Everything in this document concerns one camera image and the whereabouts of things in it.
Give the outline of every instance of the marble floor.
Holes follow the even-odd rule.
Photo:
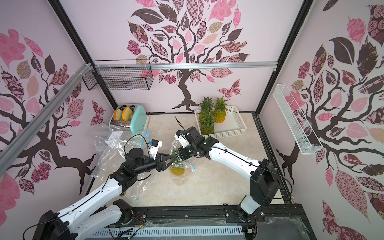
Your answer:
[[[241,113],[247,126],[241,136],[219,139],[228,148],[252,159],[266,158],[263,144],[260,140],[255,122],[250,113]],[[161,114],[149,115],[148,130],[151,139],[163,141],[159,152],[169,153],[174,134],[180,129],[175,117],[187,129],[197,128],[194,114]],[[111,159],[119,166],[123,157]],[[249,181],[229,167],[205,157],[194,159],[195,171],[184,174],[185,179],[175,177],[169,169],[163,172],[152,171],[150,181],[141,181],[133,185],[122,198],[132,206],[175,206],[175,205],[222,205],[239,204],[242,198],[249,194]],[[101,173],[102,178],[96,178],[92,190],[100,186],[105,178],[114,170]],[[281,197],[278,191],[275,197]],[[284,203],[275,199],[273,204]]]

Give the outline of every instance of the wire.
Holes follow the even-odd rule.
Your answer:
[[[242,160],[242,161],[248,163],[248,164],[251,165],[251,166],[258,167],[258,166],[256,166],[256,165],[253,165],[253,164],[250,163],[250,162],[247,162],[246,160],[242,159],[241,157],[239,157],[239,156],[237,156],[237,155],[235,155],[235,154],[233,154],[233,153],[231,153],[231,152],[229,152],[229,151],[227,151],[227,150],[221,149],[221,148],[219,148],[219,147],[212,147],[212,148],[220,149],[220,150],[224,151],[225,153],[229,153],[229,154],[231,154],[231,155],[233,155],[233,156],[239,158],[240,160]],[[259,164],[262,165],[262,166],[264,166],[264,167],[267,167],[267,168],[268,168],[268,166],[266,166],[266,165],[264,165],[264,164],[262,164],[262,163],[260,163],[260,162],[259,162]],[[288,181],[288,179],[286,179],[285,177],[281,176],[280,174],[277,174],[277,173],[275,173],[275,172],[269,171],[269,170],[267,170],[267,169],[263,169],[263,170],[265,170],[265,171],[267,171],[267,172],[270,172],[270,173],[273,173],[273,174],[275,174],[275,175],[277,175],[277,176],[279,176],[279,177],[281,177],[281,178],[284,178],[284,179],[289,183],[289,185],[291,186],[291,191],[290,191],[289,195],[292,194],[292,192],[293,192],[293,187],[292,187],[292,184]]]
[[[148,157],[150,157],[150,154],[149,154],[149,145],[148,145],[147,140],[145,139],[145,137],[144,137],[143,135],[141,135],[141,134],[133,135],[130,139],[128,139],[128,141],[124,144],[124,147],[123,147],[123,149],[124,149],[124,153],[127,154],[127,152],[125,151],[125,146],[127,145],[127,143],[128,143],[133,137],[136,137],[136,136],[139,136],[139,135],[143,137],[145,143],[147,144]]]
[[[143,180],[146,180],[148,177],[145,177],[145,178],[143,178],[143,179],[138,179],[138,181],[143,181]]]

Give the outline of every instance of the white wire basket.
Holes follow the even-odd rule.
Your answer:
[[[225,111],[225,120],[222,123],[215,123],[215,133],[203,135],[204,138],[213,137],[213,138],[225,138],[240,136],[247,129],[242,117],[240,116],[239,111],[236,106],[227,106]],[[201,134],[201,124],[199,121],[200,110],[195,111],[195,118],[197,126],[199,127],[199,133]]]
[[[280,110],[283,113],[289,128],[291,129],[291,132],[297,142],[300,152],[304,155],[308,155],[314,154],[320,149],[322,149],[323,145],[321,144],[316,133],[313,131],[311,123],[306,118],[306,114],[299,107],[299,104],[297,103],[294,95],[291,93],[285,83],[276,85],[275,91],[273,92],[273,97],[279,105]],[[299,113],[295,115],[292,108],[295,111],[301,112],[300,116],[301,118],[303,118],[303,120],[301,120],[301,123],[296,117]],[[308,139],[307,133],[314,134],[316,136],[317,141],[315,141],[315,143],[313,143],[312,141],[311,143]]]

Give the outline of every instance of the plastic bag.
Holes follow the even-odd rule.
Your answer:
[[[195,168],[192,166],[192,164],[195,162],[196,158],[190,157],[183,161],[177,152],[179,147],[180,142],[175,139],[172,143],[169,155],[176,156],[177,160],[173,162],[169,167],[169,172],[172,181],[174,181],[176,185],[181,186],[187,181],[189,175],[195,171]]]
[[[141,132],[144,137],[148,136],[148,130]],[[95,150],[99,153],[100,159],[93,170],[91,177],[97,178],[97,184],[103,184],[110,174],[117,171],[120,165],[125,161],[125,153],[129,152],[132,148],[140,147],[144,150],[144,155],[148,155],[148,148],[142,136],[132,137],[131,131],[120,131],[120,128],[115,127],[114,131],[106,124],[101,124],[93,136],[91,141],[94,144]],[[138,179],[143,179],[149,174],[151,176],[143,181],[136,181],[126,192],[127,197],[132,197],[134,200],[139,200],[139,196],[148,188],[152,182],[156,171],[151,173],[141,173],[137,176]]]

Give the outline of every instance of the pineapple crown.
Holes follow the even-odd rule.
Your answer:
[[[212,98],[209,98],[209,96],[206,98],[204,97],[204,100],[201,101],[200,107],[202,111],[209,111],[213,108]]]
[[[214,123],[215,123],[215,115],[213,114],[212,110],[210,110],[209,112],[207,112],[204,115],[204,124],[203,125],[213,126]]]
[[[223,100],[224,96],[222,96],[221,98],[217,98],[216,100],[216,105],[215,105],[215,109],[217,109],[218,111],[222,111],[222,110],[226,110],[226,106],[227,104],[225,103],[227,100]]]

